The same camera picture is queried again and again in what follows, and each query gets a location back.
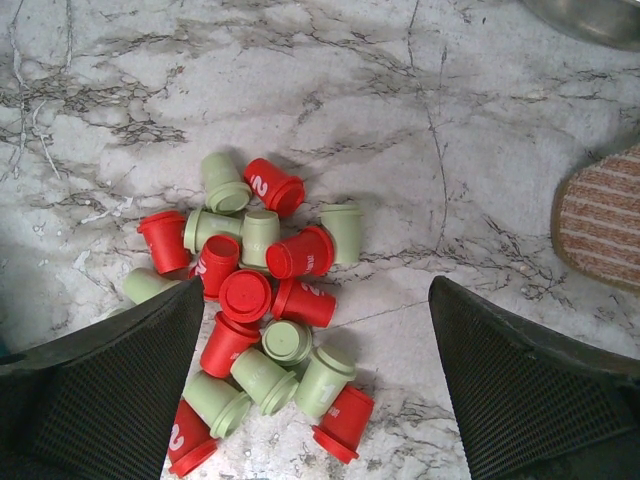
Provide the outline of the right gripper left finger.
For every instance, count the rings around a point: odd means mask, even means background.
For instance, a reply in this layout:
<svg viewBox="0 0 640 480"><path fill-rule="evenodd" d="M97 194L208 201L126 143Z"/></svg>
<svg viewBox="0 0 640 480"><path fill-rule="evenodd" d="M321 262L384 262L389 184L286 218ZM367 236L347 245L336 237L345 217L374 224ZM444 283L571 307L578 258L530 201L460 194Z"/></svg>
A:
<svg viewBox="0 0 640 480"><path fill-rule="evenodd" d="M203 311L191 279L2 357L2 478L159 478Z"/></svg>

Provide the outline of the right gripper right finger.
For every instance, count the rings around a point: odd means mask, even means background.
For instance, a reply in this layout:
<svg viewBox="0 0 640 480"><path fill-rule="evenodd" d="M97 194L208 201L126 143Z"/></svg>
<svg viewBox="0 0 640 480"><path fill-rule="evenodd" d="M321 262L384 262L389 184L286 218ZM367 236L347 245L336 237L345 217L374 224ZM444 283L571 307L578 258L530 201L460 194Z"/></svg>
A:
<svg viewBox="0 0 640 480"><path fill-rule="evenodd" d="M437 276L429 308L474 479L636 479L639 362Z"/></svg>

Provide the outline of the pink striped towel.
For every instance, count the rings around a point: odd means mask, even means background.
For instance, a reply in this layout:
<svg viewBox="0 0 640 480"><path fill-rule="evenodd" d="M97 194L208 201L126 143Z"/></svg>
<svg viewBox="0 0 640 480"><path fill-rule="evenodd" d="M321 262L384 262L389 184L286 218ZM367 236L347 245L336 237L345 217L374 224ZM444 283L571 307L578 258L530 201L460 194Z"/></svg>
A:
<svg viewBox="0 0 640 480"><path fill-rule="evenodd" d="M551 214L555 253L572 269L639 293L639 146L609 155L568 178Z"/></svg>

